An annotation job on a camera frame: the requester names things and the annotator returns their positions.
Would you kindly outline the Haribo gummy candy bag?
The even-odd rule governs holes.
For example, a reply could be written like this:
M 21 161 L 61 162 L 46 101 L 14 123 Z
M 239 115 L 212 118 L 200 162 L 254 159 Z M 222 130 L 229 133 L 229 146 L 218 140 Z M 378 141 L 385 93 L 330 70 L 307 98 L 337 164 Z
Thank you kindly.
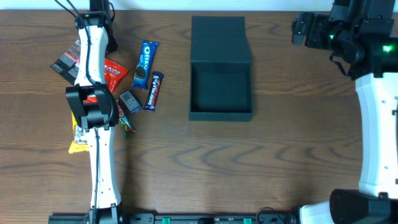
M 75 84 L 80 68 L 80 49 L 80 40 L 77 40 L 50 66 L 72 86 Z

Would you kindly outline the black gift box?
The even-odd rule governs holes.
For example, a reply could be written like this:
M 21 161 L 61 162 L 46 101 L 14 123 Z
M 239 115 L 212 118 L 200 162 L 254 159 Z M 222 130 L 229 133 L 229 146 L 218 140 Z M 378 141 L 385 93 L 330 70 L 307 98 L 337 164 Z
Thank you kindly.
M 191 121 L 250 121 L 251 51 L 241 16 L 193 16 Z

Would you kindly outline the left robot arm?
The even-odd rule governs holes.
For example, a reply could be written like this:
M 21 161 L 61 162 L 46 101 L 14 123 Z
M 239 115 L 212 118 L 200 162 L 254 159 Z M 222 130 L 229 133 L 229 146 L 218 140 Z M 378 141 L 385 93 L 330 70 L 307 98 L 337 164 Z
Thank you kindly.
M 113 152 L 118 106 L 104 76 L 105 55 L 118 47 L 113 37 L 113 20 L 114 9 L 106 0 L 90 1 L 88 12 L 75 14 L 80 65 L 74 86 L 65 91 L 89 145 L 92 193 L 87 223 L 120 223 L 123 219 Z

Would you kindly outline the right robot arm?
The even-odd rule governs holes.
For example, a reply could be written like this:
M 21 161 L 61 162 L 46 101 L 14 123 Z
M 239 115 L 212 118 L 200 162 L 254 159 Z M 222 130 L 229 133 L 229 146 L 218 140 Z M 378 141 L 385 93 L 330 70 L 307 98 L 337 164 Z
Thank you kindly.
M 363 160 L 356 190 L 335 189 L 326 202 L 304 205 L 290 223 L 397 222 L 397 38 L 395 0 L 336 0 L 329 14 L 302 12 L 292 43 L 330 51 L 355 83 Z

